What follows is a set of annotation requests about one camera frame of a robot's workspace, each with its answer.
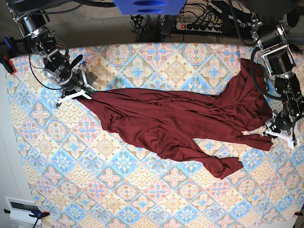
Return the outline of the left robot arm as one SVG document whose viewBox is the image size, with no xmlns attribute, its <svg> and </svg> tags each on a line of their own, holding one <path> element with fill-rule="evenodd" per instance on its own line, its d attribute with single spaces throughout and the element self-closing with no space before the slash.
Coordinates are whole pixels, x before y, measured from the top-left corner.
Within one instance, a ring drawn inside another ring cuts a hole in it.
<svg viewBox="0 0 304 228">
<path fill-rule="evenodd" d="M 251 76 L 256 88 L 266 97 L 283 104 L 280 112 L 273 111 L 266 121 L 264 135 L 279 137 L 287 141 L 289 148 L 297 145 L 294 129 L 304 116 L 304 96 L 299 80 L 293 72 L 296 66 L 294 56 L 287 42 L 287 35 L 281 20 L 294 10 L 297 0 L 243 0 L 242 4 L 254 13 L 251 20 L 251 43 L 254 50 L 250 57 Z M 260 52 L 270 75 L 275 77 L 274 87 L 278 96 L 269 94 L 257 82 L 254 72 L 254 58 Z"/>
</svg>

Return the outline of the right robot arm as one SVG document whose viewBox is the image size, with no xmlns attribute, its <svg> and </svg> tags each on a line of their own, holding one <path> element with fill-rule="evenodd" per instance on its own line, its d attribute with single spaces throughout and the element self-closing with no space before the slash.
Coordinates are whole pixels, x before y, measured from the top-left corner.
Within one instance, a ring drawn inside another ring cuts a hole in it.
<svg viewBox="0 0 304 228">
<path fill-rule="evenodd" d="M 64 0 L 9 0 L 8 9 L 13 15 L 22 36 L 28 40 L 29 54 L 40 56 L 45 77 L 61 91 L 57 107 L 70 99 L 91 99 L 95 89 L 87 79 L 83 55 L 70 61 L 69 50 L 57 39 L 56 32 L 47 28 L 50 8 L 64 4 Z"/>
</svg>

